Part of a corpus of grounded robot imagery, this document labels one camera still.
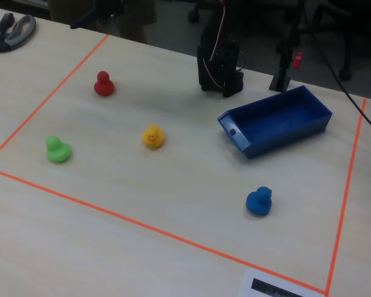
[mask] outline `orange tape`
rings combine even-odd
[[[361,108],[361,110],[363,112],[365,110],[366,104],[367,104],[367,98],[364,97],[363,105],[362,105],[362,108]],[[338,229],[337,229],[337,232],[336,232],[333,256],[331,258],[330,271],[328,272],[327,285],[326,285],[326,290],[325,290],[325,296],[327,296],[327,297],[330,294],[331,283],[333,281],[335,262],[336,262],[336,258],[337,258],[337,255],[338,255],[339,241],[341,239],[341,232],[342,232],[342,227],[343,227],[344,218],[345,218],[346,204],[348,202],[349,188],[351,186],[354,159],[356,157],[357,143],[359,142],[359,136],[360,136],[360,130],[361,130],[362,123],[363,123],[363,116],[360,114],[359,122],[357,124],[356,134],[354,136],[351,161],[349,162],[349,169],[348,169],[348,176],[346,178],[344,199],[342,201],[341,215],[339,216],[339,223],[338,223]]]
[[[43,102],[40,103],[40,105],[37,106],[37,108],[31,113],[30,116],[27,117],[27,119],[4,141],[4,143],[0,146],[0,151],[15,137],[15,135],[18,134],[18,132],[25,127],[25,125],[36,115],[37,111],[39,111],[45,103],[48,102],[49,99],[64,85],[65,82],[82,66],[82,64],[85,63],[87,59],[106,41],[106,39],[109,37],[109,35],[104,36],[104,38],[96,45],[87,55],[85,58],[79,62],[79,64],[72,70],[72,72],[69,73],[68,76],[62,82],[48,95],[47,98]]]
[[[312,291],[316,291],[317,293],[320,293],[320,294],[324,294],[324,291],[321,290],[321,289],[318,289],[318,288],[315,288],[314,286],[311,286],[311,285],[308,285],[307,283],[303,283],[299,280],[296,280],[294,278],[291,278],[291,277],[287,277],[283,274],[280,274],[278,272],[274,272],[272,270],[269,270],[269,269],[266,269],[266,268],[263,268],[261,266],[257,266],[255,264],[252,264],[250,262],[247,262],[247,261],[244,261],[244,260],[241,260],[239,258],[236,258],[236,257],[233,257],[233,256],[230,256],[228,254],[225,254],[223,252],[219,252],[215,249],[211,249],[210,247],[206,247],[206,246],[203,246],[199,243],[195,243],[191,240],[188,240],[188,239],[185,239],[185,238],[182,238],[180,236],[177,236],[177,235],[174,235],[172,233],[169,233],[167,231],[164,231],[164,230],[161,230],[161,229],[158,229],[158,228],[155,228],[154,226],[150,226],[150,225],[147,225],[146,223],[142,223],[140,221],[137,221],[137,220],[134,220],[133,218],[129,218],[129,217],[126,217],[124,215],[120,215],[119,213],[116,213],[116,212],[112,212],[111,210],[108,210],[108,209],[104,209],[102,207],[99,207],[97,205],[93,205],[91,203],[88,203],[88,202],[85,202],[85,201],[82,201],[82,200],[79,200],[79,199],[76,199],[76,198],[73,198],[71,196],[68,196],[68,195],[65,195],[65,194],[61,194],[59,192],[56,192],[54,190],[50,190],[50,189],[47,189],[46,187],[43,187],[43,186],[39,186],[37,184],[34,184],[34,183],[31,183],[30,181],[26,181],[22,178],[18,178],[16,176],[13,176],[11,174],[8,174],[8,173],[4,173],[2,171],[0,171],[0,175],[1,176],[5,176],[7,178],[10,178],[10,179],[13,179],[15,181],[18,181],[20,183],[23,183],[23,184],[27,184],[28,186],[31,186],[31,187],[35,187],[36,189],[39,189],[39,190],[42,190],[42,191],[45,191],[47,193],[50,193],[50,194],[53,194],[55,196],[59,196],[59,197],[62,197],[62,198],[65,198],[67,200],[70,200],[70,201],[73,201],[75,203],[78,203],[80,205],[83,205],[83,206],[86,206],[86,207],[89,207],[91,209],[95,209],[99,212],[103,212],[103,213],[106,213],[108,215],[112,215],[116,218],[120,218],[121,220],[124,220],[124,221],[127,221],[127,222],[130,222],[130,223],[133,223],[135,225],[138,225],[138,226],[141,226],[143,228],[146,228],[146,229],[149,229],[151,231],[154,231],[154,232],[157,232],[159,234],[162,234],[162,235],[165,235],[167,237],[170,237],[172,239],[175,239],[175,240],[178,240],[178,241],[181,241],[182,243],[186,243],[186,244],[189,244],[195,248],[199,248],[199,249],[202,249],[206,252],[210,252],[212,254],[215,254],[217,256],[220,256],[220,257],[223,257],[223,258],[226,258],[228,260],[231,260],[231,261],[234,261],[234,262],[237,262],[237,263],[240,263],[240,264],[243,264],[243,265],[246,265],[248,267],[251,267],[251,268],[254,268],[254,269],[258,269],[262,272],[265,272],[265,273],[268,273],[270,275],[273,275],[273,276],[276,276],[276,277],[279,277],[279,278],[282,278],[283,280],[287,280],[289,282],[292,282],[292,283],[295,283],[296,285],[299,285],[299,286],[303,286],[304,288],[308,288]]]

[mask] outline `yellow rubber duck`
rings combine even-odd
[[[147,147],[157,149],[164,142],[165,134],[157,125],[151,125],[144,131],[142,140]]]

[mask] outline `wire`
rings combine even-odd
[[[206,65],[206,61],[205,61],[205,59],[203,59],[203,63],[204,63],[204,65],[205,65],[206,71],[208,72],[208,74],[209,74],[209,76],[210,76],[210,78],[211,78],[211,81],[214,82],[215,85],[216,85],[218,88],[224,88],[224,87],[225,87],[225,82],[224,82],[224,85],[222,85],[222,86],[219,85],[219,84],[217,84],[216,81],[215,81],[215,79],[213,78],[213,76],[210,74],[210,71],[209,71],[208,66]]]
[[[306,10],[305,10],[305,6],[304,6],[304,17],[305,17],[305,21],[307,23],[307,26],[308,26],[308,29],[310,31],[310,34],[312,36],[312,39],[313,41],[315,42],[316,44],[316,47],[320,53],[320,55],[322,56],[324,62],[326,63],[327,67],[329,68],[331,74],[333,75],[334,79],[336,80],[336,82],[338,83],[339,87],[341,88],[341,90],[345,93],[345,95],[349,98],[349,100],[353,103],[354,107],[357,108],[357,110],[359,111],[359,113],[364,117],[364,119],[371,125],[371,121],[370,119],[363,113],[363,111],[359,108],[359,105],[357,105],[357,103],[352,99],[352,97],[349,95],[348,91],[346,91],[345,87],[343,86],[343,84],[341,83],[340,79],[338,78],[338,76],[336,75],[334,69],[333,69],[333,66],[331,66],[330,62],[328,61],[326,55],[324,54],[322,48],[320,47],[320,44],[315,36],[315,33],[313,32],[313,28],[312,26],[310,25],[309,23],[309,20],[308,20],[308,17],[307,17],[307,13],[306,13]]]
[[[243,57],[243,64],[242,64],[242,66],[239,69],[236,70],[236,72],[241,71],[245,67],[245,65],[246,65],[246,56],[245,56],[245,54],[243,53],[243,51],[239,51],[239,54],[241,54],[241,56]]]
[[[218,40],[220,39],[221,31],[222,31],[222,29],[223,29],[223,24],[224,24],[225,5],[224,5],[223,0],[220,0],[220,2],[221,2],[222,5],[223,5],[223,18],[221,19],[220,28],[218,29],[218,33],[217,33],[216,44],[215,44],[215,47],[213,48],[213,51],[211,52],[211,57],[210,57],[210,59],[209,59],[209,62],[211,62],[211,60],[213,60],[213,57],[215,56],[215,54],[216,54],[216,52],[217,52]]]

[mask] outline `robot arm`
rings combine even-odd
[[[243,89],[243,73],[236,70],[239,45],[225,38],[228,31],[228,10],[231,8],[224,0],[214,4],[213,15],[203,30],[197,53],[199,84],[202,90],[215,90],[223,93],[224,97]],[[95,20],[104,23],[111,16],[123,12],[123,0],[94,0],[93,8],[70,27],[83,27]]]

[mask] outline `rubber duck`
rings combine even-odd
[[[247,196],[246,207],[254,215],[268,215],[272,206],[271,196],[271,189],[260,187]]]
[[[165,134],[157,125],[151,125],[144,131],[142,140],[147,147],[157,149],[165,140]]]
[[[56,136],[49,136],[45,142],[47,158],[53,163],[61,163],[70,157],[70,145],[61,142]]]
[[[101,96],[109,96],[114,92],[114,84],[106,71],[98,73],[98,81],[93,88],[95,92]]]

